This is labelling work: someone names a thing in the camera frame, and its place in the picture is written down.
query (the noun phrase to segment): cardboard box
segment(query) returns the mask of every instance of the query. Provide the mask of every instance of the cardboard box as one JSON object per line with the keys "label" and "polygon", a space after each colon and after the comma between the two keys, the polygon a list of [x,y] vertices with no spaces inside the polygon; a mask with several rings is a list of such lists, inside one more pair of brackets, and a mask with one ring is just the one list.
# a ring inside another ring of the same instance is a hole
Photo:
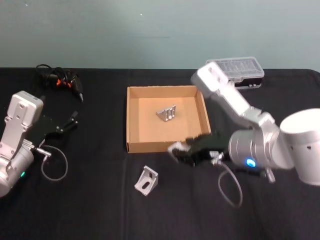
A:
{"label": "cardboard box", "polygon": [[[166,152],[177,141],[211,132],[203,95],[195,86],[131,86],[126,101],[128,153]],[[172,105],[172,120],[156,115]]]}

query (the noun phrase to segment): plastic storage box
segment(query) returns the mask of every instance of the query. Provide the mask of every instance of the plastic storage box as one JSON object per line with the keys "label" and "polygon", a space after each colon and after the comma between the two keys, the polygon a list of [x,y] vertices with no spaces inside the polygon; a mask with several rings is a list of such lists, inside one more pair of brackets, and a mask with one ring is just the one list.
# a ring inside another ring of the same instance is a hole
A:
{"label": "plastic storage box", "polygon": [[253,56],[210,59],[206,64],[216,62],[237,89],[259,88],[265,72]]}

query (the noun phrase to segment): wall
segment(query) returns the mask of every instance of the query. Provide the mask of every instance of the wall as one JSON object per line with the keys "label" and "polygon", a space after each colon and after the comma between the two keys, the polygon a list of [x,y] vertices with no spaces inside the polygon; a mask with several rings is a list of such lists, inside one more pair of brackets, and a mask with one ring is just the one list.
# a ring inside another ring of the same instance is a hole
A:
{"label": "wall", "polygon": [[255,56],[320,71],[320,1],[0,0],[0,67],[194,69]]}

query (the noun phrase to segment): black tablecloth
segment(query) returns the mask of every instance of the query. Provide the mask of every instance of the black tablecloth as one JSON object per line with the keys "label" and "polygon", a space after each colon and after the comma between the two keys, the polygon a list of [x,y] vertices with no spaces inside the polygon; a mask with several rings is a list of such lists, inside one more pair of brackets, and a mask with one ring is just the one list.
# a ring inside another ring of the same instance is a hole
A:
{"label": "black tablecloth", "polygon": [[[189,85],[194,70],[77,69],[84,103],[68,91],[46,90],[44,115],[63,122],[79,112],[79,126],[61,147],[69,161],[57,183],[26,171],[0,199],[1,240],[316,240],[320,235],[320,188],[302,183],[294,170],[275,171],[276,183],[238,175],[243,205],[229,206],[217,179],[221,169],[204,163],[190,168],[166,153],[127,154],[127,86]],[[0,68],[0,119],[11,95],[28,90],[33,69]],[[250,104],[286,116],[320,107],[320,74],[312,70],[265,70],[262,87],[243,90]],[[206,101],[211,128],[230,135],[238,127],[219,106]],[[5,124],[0,124],[2,132]],[[143,166],[158,172],[147,197],[136,191]],[[236,200],[231,181],[224,186]]]}

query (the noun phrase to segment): cable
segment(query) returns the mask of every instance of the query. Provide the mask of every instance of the cable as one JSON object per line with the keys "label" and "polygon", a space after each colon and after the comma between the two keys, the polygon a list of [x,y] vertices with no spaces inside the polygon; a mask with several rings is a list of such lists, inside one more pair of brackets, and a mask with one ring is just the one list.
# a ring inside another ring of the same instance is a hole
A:
{"label": "cable", "polygon": [[57,148],[57,147],[55,147],[55,146],[42,145],[42,147],[52,148],[52,149],[55,149],[55,150],[59,151],[59,152],[62,154],[62,156],[63,156],[63,158],[64,158],[64,160],[65,160],[65,172],[64,172],[63,176],[61,176],[61,177],[59,177],[59,178],[51,178],[51,177],[49,177],[47,174],[45,174],[45,171],[44,171],[44,165],[45,165],[45,162],[46,162],[45,160],[44,160],[44,161],[42,162],[42,164],[41,164],[41,172],[42,172],[42,175],[43,175],[46,179],[48,179],[48,180],[50,180],[50,181],[53,181],[53,182],[57,182],[57,181],[60,181],[60,180],[64,179],[65,176],[66,176],[67,173],[68,173],[68,160],[67,160],[66,155],[65,155],[59,148]]}
{"label": "cable", "polygon": [[[220,193],[221,195],[223,196],[223,198],[234,208],[239,208],[241,207],[242,203],[243,203],[243,193],[242,193],[242,189],[241,189],[241,186],[240,186],[240,183],[236,177],[236,175],[232,172],[232,170],[225,164],[223,163],[220,159],[223,158],[223,154],[220,154],[218,157],[216,157],[215,159],[213,159],[211,161],[211,163],[216,166],[216,165],[219,165],[219,166],[222,166],[225,171],[223,171],[219,177],[218,177],[218,187],[219,187],[219,190],[220,190]],[[240,195],[240,200],[239,200],[239,203],[236,204],[234,203],[233,201],[230,200],[230,198],[227,197],[227,195],[224,193],[224,191],[222,190],[221,188],[221,179],[226,175],[226,174],[230,174],[231,177],[233,178],[235,184],[237,185],[237,188],[239,190],[239,195]]]}
{"label": "cable", "polygon": [[47,64],[39,64],[35,67],[35,81],[43,87],[69,88],[81,100],[84,101],[83,86],[78,74],[62,67],[51,67]]}

